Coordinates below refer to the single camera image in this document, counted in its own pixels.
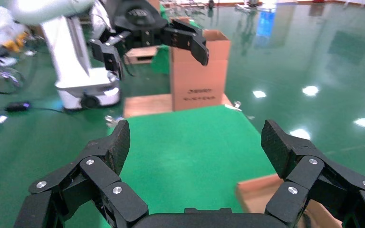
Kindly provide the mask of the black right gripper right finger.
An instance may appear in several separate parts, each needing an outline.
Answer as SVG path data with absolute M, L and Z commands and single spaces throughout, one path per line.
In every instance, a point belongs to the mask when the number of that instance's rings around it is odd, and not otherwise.
M 285 133 L 266 120 L 261 146 L 283 183 L 265 213 L 292 228 L 311 200 L 344 228 L 365 228 L 365 176 L 327 158 L 310 140 Z

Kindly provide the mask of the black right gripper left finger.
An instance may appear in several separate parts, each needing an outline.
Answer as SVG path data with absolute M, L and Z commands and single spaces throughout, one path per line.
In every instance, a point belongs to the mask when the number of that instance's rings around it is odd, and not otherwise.
M 110 135 L 89 141 L 74 161 L 34 181 L 14 226 L 63 228 L 81 205 L 92 202 L 111 227 L 133 227 L 149 209 L 121 180 L 129 149 L 129 123 L 121 120 Z

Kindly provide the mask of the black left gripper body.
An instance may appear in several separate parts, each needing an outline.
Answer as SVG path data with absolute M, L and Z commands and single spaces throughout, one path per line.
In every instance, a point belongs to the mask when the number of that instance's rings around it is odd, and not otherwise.
M 108 0 L 106 12 L 110 27 L 122 35 L 126 49 L 161 45 L 162 31 L 168 25 L 146 0 Z

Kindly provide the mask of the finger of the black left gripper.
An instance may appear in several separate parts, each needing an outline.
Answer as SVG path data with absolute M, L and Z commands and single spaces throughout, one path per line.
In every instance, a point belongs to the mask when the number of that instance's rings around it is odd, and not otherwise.
M 172 19 L 161 28 L 161 42 L 170 47 L 190 51 L 201 65 L 209 62 L 209 50 L 203 30 L 192 25 L 189 20 Z
M 123 55 L 129 50 L 127 39 L 130 36 L 129 31 L 94 30 L 91 33 L 89 45 L 93 58 L 104 63 L 106 71 L 116 75 L 117 80 L 125 77 Z

